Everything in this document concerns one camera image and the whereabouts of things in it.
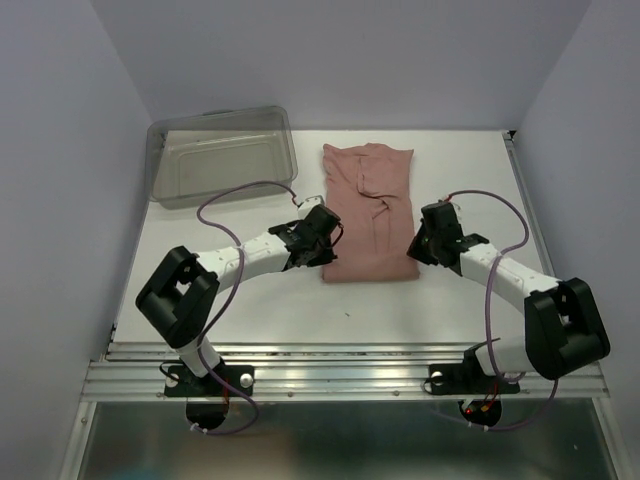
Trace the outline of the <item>pink t shirt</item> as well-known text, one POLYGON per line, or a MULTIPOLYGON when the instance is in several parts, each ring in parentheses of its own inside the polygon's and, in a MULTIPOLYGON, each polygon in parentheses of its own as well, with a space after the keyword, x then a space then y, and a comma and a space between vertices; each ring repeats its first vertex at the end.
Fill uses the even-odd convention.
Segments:
POLYGON ((328 284, 413 281, 417 262, 407 255, 414 237, 410 173, 414 152, 368 143, 323 146, 326 203, 340 218, 337 259, 322 269, 328 284))

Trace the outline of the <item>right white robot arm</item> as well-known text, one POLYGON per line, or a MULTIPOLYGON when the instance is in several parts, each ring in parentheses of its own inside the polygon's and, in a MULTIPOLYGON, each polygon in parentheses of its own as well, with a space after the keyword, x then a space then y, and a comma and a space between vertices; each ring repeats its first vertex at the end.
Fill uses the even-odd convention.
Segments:
POLYGON ((585 281, 537 272, 509 258, 485 237, 466 235, 449 202, 429 204, 421 214, 408 256, 485 288, 485 341, 465 353, 460 378, 466 387, 482 390, 506 374, 537 373, 557 380, 610 354, 608 334, 585 281), (520 336, 492 335, 493 294, 522 315, 520 336))

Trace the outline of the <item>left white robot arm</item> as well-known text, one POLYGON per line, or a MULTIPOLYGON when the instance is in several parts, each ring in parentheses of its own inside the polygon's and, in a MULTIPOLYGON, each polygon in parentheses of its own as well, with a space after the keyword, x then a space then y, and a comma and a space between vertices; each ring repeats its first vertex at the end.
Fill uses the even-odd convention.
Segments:
POLYGON ((240 245, 204 253, 171 249, 142 287, 135 306, 188 368, 199 393, 222 382, 221 356, 204 337, 218 293, 239 289, 253 278, 293 268, 317 267, 336 259, 333 232, 337 214, 321 203, 298 208, 298 219, 269 228, 240 245))

